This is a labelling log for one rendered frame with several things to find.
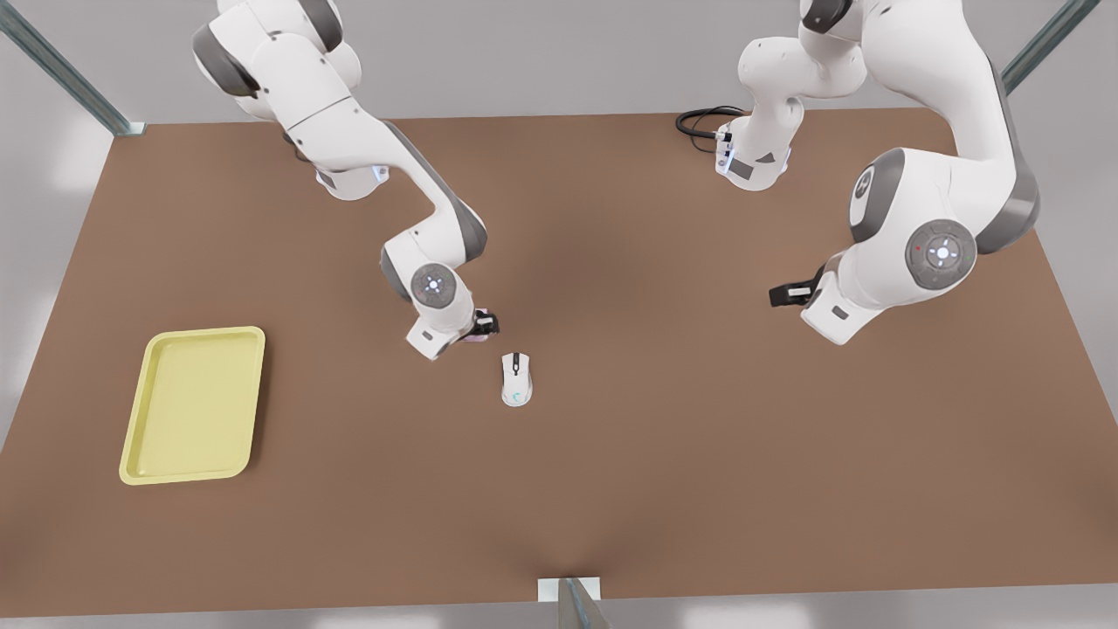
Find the white computer mouse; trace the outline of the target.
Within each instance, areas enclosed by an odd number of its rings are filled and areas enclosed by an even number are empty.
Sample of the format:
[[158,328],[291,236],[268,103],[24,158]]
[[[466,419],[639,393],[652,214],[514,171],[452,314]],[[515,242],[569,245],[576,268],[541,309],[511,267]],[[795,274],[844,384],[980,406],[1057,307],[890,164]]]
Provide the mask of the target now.
[[500,398],[510,407],[524,406],[534,393],[530,358],[523,353],[510,353],[502,358],[502,387]]

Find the yellow rectangular tray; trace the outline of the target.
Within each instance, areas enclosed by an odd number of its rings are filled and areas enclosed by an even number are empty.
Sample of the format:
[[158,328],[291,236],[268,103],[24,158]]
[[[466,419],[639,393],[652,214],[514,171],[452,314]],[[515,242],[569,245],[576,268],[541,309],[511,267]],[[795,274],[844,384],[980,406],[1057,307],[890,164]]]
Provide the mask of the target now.
[[259,327],[161,333],[148,342],[119,477],[129,486],[221,480],[252,458],[265,358]]

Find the silver frame post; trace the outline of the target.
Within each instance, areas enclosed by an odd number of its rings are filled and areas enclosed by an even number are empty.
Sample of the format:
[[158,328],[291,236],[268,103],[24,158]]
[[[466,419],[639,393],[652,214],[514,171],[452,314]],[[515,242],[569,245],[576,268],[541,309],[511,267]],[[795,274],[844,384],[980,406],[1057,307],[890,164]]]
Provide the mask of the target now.
[[28,23],[9,0],[0,0],[0,32],[116,139],[143,135],[145,123],[127,120],[127,116],[108,103],[107,97],[85,79],[34,25]]
[[604,617],[599,576],[539,578],[536,600],[555,602],[556,629],[612,629]]
[[1046,23],[1021,49],[1021,53],[1003,69],[1001,77],[1006,94],[1010,95],[1026,79],[1031,72],[1035,72],[1039,64],[1045,60],[1046,56],[1053,53],[1059,44],[1074,31],[1098,4],[1101,4],[1101,1],[1065,0],[1065,3],[1046,20]]

